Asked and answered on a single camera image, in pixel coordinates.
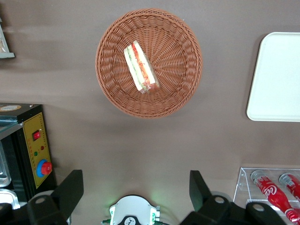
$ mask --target yellow control panel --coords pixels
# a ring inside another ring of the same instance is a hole
[[[38,188],[52,171],[43,114],[40,112],[24,121],[23,130],[34,182]]]

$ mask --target acrylic display stand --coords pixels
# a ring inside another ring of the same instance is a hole
[[[293,208],[300,209],[300,202],[278,181],[279,176],[283,173],[291,173],[300,180],[300,169],[266,169],[266,168],[241,168],[236,185],[233,202],[238,206],[245,208],[246,204],[251,202],[259,202],[270,205],[286,222],[287,225],[292,225],[284,213],[279,208],[273,206],[266,197],[261,193],[260,189],[250,179],[250,175],[255,170],[263,170],[264,173],[285,193]]]
[[[12,52],[9,52],[8,45],[6,43],[6,40],[4,38],[4,34],[0,25],[0,59],[5,59],[5,58],[14,58],[15,54]]]

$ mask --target round wicker basket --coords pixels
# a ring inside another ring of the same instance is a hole
[[[137,40],[160,83],[154,93],[141,94],[123,50]],[[128,12],[105,32],[96,55],[97,79],[106,97],[123,112],[159,118],[179,110],[199,85],[202,55],[192,30],[182,19],[161,9]]]

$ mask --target red switch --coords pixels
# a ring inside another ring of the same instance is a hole
[[[39,130],[37,130],[36,132],[34,132],[32,134],[33,141],[37,140],[40,137],[41,137],[41,134],[40,134]]]
[[[52,171],[52,163],[50,162],[44,162],[42,165],[41,173],[43,175],[48,175]]]

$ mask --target plastic wrap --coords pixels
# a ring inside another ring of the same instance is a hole
[[[154,70],[137,41],[124,49],[124,55],[135,86],[142,94],[160,88]]]

